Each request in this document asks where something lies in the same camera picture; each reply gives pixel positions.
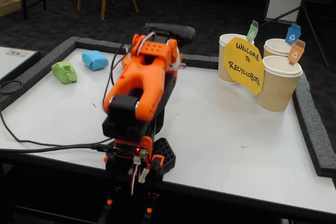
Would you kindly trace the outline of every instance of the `recycling symbol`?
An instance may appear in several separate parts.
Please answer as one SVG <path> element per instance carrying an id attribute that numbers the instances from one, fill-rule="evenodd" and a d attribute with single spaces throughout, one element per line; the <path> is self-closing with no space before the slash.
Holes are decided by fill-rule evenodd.
<path id="1" fill-rule="evenodd" d="M 294 52 L 294 53 L 292 54 L 292 56 L 293 56 L 294 59 L 296 59 L 296 58 L 298 57 L 298 52 Z"/>

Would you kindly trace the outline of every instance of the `small label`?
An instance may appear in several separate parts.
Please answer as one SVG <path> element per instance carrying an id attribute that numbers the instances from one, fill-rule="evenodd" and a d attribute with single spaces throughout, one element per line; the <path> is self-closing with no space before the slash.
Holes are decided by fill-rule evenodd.
<path id="1" fill-rule="evenodd" d="M 22 50 L 18 50 L 18 49 L 11 49 L 10 51 L 8 51 L 6 54 L 7 55 L 14 55 L 14 56 L 21 56 L 21 57 L 25 57 L 29 54 L 29 51 L 22 51 Z"/>
<path id="2" fill-rule="evenodd" d="M 257 37 L 257 33 L 258 33 L 258 22 L 253 20 L 252 24 L 250 25 L 250 30 L 248 31 L 246 39 L 249 42 L 252 42 Z"/>
<path id="3" fill-rule="evenodd" d="M 288 28 L 286 42 L 292 45 L 300 38 L 300 35 L 301 35 L 301 27 L 293 23 L 292 26 Z"/>
<path id="4" fill-rule="evenodd" d="M 242 38 L 234 38 L 226 46 L 223 65 L 230 77 L 253 94 L 262 92 L 264 63 L 259 49 Z"/>
<path id="5" fill-rule="evenodd" d="M 289 51 L 289 56 L 288 56 L 288 60 L 292 64 L 295 64 L 299 61 L 299 59 L 301 58 L 301 56 L 304 52 L 305 46 L 306 46 L 306 43 L 303 42 L 302 40 L 298 40 L 298 41 L 296 41 L 295 44 L 292 45 L 292 47 Z"/>

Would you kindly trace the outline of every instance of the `paper cup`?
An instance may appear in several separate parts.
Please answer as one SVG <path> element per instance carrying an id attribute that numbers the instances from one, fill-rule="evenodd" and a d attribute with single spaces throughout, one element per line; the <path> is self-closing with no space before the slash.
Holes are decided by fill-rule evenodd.
<path id="1" fill-rule="evenodd" d="M 224 60 L 224 48 L 233 38 L 242 38 L 246 39 L 246 36 L 240 34 L 223 34 L 219 38 L 219 59 L 218 59 L 218 77 L 219 79 L 226 84 L 238 84 L 231 79 L 229 73 L 226 71 L 226 68 L 223 66 Z"/>
<path id="2" fill-rule="evenodd" d="M 300 76 L 301 66 L 289 64 L 283 56 L 268 56 L 263 59 L 265 78 L 263 91 L 258 95 L 258 105 L 271 112 L 282 112 L 294 93 Z"/>
<path id="3" fill-rule="evenodd" d="M 284 39 L 268 39 L 264 44 L 264 57 L 278 55 L 288 57 L 291 45 Z"/>

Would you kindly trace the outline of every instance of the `dark carpet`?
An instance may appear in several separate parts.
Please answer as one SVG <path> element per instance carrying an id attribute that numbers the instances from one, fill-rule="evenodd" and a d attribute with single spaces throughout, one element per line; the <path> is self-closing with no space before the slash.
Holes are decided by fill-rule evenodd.
<path id="1" fill-rule="evenodd" d="M 245 33 L 252 20 L 264 22 L 264 10 L 191 0 L 136 0 L 136 13 L 131 0 L 115 0 L 107 3 L 105 20 L 100 19 L 101 0 L 82 0 L 77 10 L 77 0 L 47 0 L 47 10 L 42 4 L 28 10 L 28 21 L 21 12 L 0 18 L 0 45 L 41 51 L 46 55 L 71 36 L 121 42 L 146 22 L 162 22 L 189 25 L 196 29 L 196 38 L 183 52 L 190 55 L 218 56 L 218 40 L 221 34 Z M 336 152 L 336 59 L 333 51 L 335 19 L 312 19 L 319 31 L 322 47 L 330 63 L 327 70 L 313 40 L 311 30 L 304 20 L 301 38 L 307 43 L 300 64 L 311 86 L 322 121 L 329 133 Z M 259 30 L 256 46 L 263 52 L 269 38 L 285 38 L 288 25 L 269 24 Z"/>

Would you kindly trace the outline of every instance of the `green block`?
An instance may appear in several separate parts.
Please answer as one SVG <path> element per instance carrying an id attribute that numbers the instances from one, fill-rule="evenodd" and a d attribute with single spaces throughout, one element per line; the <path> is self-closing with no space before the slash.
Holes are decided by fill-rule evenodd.
<path id="1" fill-rule="evenodd" d="M 55 63 L 51 69 L 56 78 L 63 84 L 69 84 L 77 81 L 76 71 L 69 62 L 60 61 Z"/>

